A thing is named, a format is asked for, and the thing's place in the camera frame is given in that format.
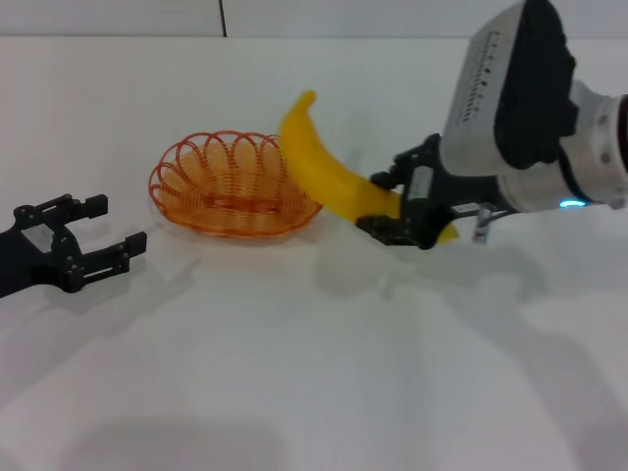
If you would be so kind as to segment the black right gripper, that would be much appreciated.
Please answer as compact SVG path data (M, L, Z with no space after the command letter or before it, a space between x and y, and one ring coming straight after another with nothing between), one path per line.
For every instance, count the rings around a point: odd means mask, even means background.
M383 245L432 248L457 238L453 223L475 217L485 208L508 214L510 204L498 188L497 177L461 177L445 169L441 137L429 135L420 145L393 157L384 171L370 182L382 189L402 185L400 220L366 216L356 227Z

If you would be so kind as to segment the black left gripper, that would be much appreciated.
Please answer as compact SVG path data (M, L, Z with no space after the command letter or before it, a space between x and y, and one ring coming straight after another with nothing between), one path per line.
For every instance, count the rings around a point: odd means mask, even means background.
M108 197L104 194L84 201L64 194L16 208L16 224L0 234L0 297L40 285L75 293L86 285L127 273L131 259L146 251L147 233L139 232L82 254L76 237L65 226L55 226L107 213Z

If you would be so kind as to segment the yellow banana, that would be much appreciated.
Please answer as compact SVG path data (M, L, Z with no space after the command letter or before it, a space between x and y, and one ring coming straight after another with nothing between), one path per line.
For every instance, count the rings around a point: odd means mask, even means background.
M316 98L315 91L304 91L281 120L281 147L289 175L315 202L354 227L366 216L400 220L398 192L375 186L327 150L309 114Z

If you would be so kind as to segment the orange woven plastic basket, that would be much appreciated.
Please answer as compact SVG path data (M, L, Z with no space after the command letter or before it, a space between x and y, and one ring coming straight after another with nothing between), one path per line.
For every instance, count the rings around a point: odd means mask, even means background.
M195 132L150 173L148 195L169 222L209 236L272 239L308 226L322 205L289 176L276 134Z

